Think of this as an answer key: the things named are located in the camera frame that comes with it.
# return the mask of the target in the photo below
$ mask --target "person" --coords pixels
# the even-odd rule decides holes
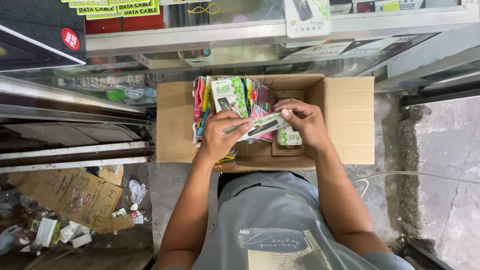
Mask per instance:
[[[223,173],[218,221],[204,245],[212,166],[252,127],[251,119],[222,110],[205,121],[156,269],[413,270],[375,234],[328,138],[320,108],[295,99],[281,100],[274,108],[313,150],[318,188],[291,172]],[[222,132],[236,125],[232,133]]]

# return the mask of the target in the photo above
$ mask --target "black box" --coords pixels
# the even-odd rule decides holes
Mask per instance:
[[[84,17],[60,0],[0,0],[0,72],[84,65]]]

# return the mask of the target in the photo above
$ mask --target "gray t-shirt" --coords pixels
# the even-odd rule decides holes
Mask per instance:
[[[242,191],[255,184],[261,186]],[[231,181],[218,209],[212,236],[192,269],[413,270],[391,253],[362,258],[335,242],[318,210],[317,188],[289,172],[258,172]]]

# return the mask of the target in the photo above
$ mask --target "green plastic item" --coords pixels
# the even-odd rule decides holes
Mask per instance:
[[[110,100],[124,100],[125,99],[125,91],[120,89],[115,90],[108,90],[107,97]]]

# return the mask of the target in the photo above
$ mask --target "t-shirt print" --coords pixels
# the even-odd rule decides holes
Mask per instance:
[[[238,244],[246,249],[248,270],[332,270],[310,230],[242,229]]]

